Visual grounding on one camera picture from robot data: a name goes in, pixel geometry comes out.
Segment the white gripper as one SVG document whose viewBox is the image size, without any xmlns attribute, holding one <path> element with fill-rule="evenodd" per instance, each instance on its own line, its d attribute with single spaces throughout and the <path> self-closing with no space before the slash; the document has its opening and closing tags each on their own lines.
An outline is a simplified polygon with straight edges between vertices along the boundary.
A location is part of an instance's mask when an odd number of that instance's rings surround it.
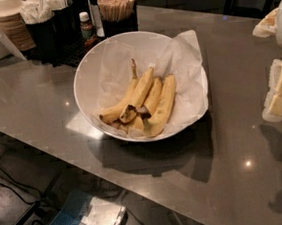
<svg viewBox="0 0 282 225">
<path fill-rule="evenodd" d="M 253 36 L 266 38 L 276 34 L 276 42 L 282 46 L 282 0 L 261 19 L 252 31 Z M 265 121 L 282 121 L 282 61 L 274 59 L 270 68 L 269 90 L 265 99 L 262 118 Z"/>
</svg>

